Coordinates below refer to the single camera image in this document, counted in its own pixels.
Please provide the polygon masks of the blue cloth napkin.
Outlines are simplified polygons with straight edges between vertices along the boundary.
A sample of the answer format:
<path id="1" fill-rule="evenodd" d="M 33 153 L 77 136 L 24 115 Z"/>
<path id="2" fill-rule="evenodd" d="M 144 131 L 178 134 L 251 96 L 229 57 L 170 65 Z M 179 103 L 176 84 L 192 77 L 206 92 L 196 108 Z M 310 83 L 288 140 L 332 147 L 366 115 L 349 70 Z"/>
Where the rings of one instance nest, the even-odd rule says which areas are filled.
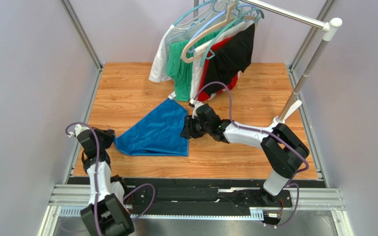
<path id="1" fill-rule="evenodd" d="M 174 100 L 166 99 L 138 123 L 115 138 L 118 151 L 128 156 L 183 156 L 189 141 L 180 136 L 188 111 Z"/>

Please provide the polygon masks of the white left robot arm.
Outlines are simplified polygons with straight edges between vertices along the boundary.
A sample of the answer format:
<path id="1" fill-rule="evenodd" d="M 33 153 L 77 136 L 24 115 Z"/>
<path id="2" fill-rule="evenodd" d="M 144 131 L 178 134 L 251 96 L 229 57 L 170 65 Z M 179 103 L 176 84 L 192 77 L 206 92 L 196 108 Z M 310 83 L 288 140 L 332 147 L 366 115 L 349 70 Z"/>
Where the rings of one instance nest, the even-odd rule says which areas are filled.
<path id="1" fill-rule="evenodd" d="M 113 130 L 89 128 L 76 124 L 71 136 L 82 148 L 82 163 L 90 178 L 90 199 L 81 210 L 81 219 L 92 236 L 128 236 L 135 231 L 124 205 L 126 184 L 119 175 L 111 175 L 107 152 L 115 139 Z"/>

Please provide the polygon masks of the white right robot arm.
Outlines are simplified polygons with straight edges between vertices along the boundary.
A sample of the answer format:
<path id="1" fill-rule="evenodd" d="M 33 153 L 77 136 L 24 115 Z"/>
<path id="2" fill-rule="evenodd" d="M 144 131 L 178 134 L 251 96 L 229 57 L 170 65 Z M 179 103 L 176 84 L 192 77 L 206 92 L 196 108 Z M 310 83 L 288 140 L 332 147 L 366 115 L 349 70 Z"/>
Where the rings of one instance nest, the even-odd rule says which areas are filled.
<path id="1" fill-rule="evenodd" d="M 243 144 L 263 150 L 272 172 L 262 190 L 269 197 L 276 197 L 290 180 L 307 166 L 310 155 L 307 146 L 284 123 L 269 127 L 248 126 L 232 119 L 221 119 L 208 104 L 191 100 L 192 115 L 186 116 L 181 137 L 197 139 L 208 134 L 217 142 Z"/>

